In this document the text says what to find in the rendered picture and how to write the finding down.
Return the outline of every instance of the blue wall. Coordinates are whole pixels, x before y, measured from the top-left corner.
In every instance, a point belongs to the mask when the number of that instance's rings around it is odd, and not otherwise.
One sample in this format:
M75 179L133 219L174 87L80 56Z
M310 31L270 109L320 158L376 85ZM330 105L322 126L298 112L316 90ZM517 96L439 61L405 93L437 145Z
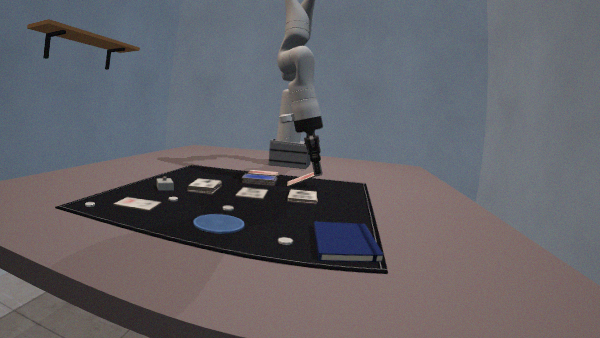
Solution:
M114 53L27 24L140 47ZM268 150L283 0L11 2L0 25L0 179L178 146ZM317 1L308 43L322 155L421 166L475 199L485 129L486 3Z

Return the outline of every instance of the floor tile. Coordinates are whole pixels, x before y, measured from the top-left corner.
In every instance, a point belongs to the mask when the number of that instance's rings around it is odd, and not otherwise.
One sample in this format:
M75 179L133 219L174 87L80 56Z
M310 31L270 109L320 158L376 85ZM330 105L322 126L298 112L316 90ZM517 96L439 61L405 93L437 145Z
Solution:
M0 318L0 337L15 338L37 324L15 311Z
M15 338L62 338L54 332L40 325L32 326L29 330L21 333Z
M39 322L65 338L122 338L127 329L69 303Z
M129 331L123 336L123 338L148 338L148 337L143 336L137 332Z
M41 323L48 316L62 309L66 304L68 303L64 300L46 292L15 311L36 323Z
M44 290L11 275L0 276L0 303L16 310L44 293Z
M12 310L4 305L4 304L0 304L0 318L6 316L7 314L9 314Z

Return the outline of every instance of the white disc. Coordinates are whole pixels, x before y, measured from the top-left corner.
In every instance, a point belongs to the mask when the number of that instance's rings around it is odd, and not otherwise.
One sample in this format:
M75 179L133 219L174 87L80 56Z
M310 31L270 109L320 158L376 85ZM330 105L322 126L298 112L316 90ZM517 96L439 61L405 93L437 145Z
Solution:
M281 245L290 245L294 243L294 240L289 237L279 237L279 239L277 239L277 242L279 242L279 244Z

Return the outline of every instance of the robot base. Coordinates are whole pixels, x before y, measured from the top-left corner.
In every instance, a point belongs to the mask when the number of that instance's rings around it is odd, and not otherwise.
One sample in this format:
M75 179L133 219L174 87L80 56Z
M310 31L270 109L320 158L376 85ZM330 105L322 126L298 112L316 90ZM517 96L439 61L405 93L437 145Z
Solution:
M269 165L306 169L310 165L308 150L304 143L271 140Z

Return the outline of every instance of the black mat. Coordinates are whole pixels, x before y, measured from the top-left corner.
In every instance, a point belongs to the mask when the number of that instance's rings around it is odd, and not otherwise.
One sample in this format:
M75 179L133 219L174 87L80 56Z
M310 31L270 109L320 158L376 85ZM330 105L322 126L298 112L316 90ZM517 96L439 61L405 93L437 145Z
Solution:
M366 184L313 178L288 187L286 182L295 177L280 175L275 186L260 186L242 183L245 173L192 165L56 208L166 240L246 258L311 268L387 273L385 258L382 262L329 262L320 261L317 255L315 221L364 223L384 249ZM174 191L158 191L156 179L163 176L173 180ZM188 192L188 185L198 178L221 180L223 185L213 195ZM236 197L242 187L269 192L262 200ZM318 203L288 202L290 189L317 191ZM178 201L169 201L170 196L177 196ZM114 205L125 197L161 203L152 210ZM95 206L86 207L89 201ZM231 205L234 210L223 211L224 205ZM245 227L229 234L197 229L193 220L206 214L235 216L245 222ZM279 237L289 237L294 242L281 245Z

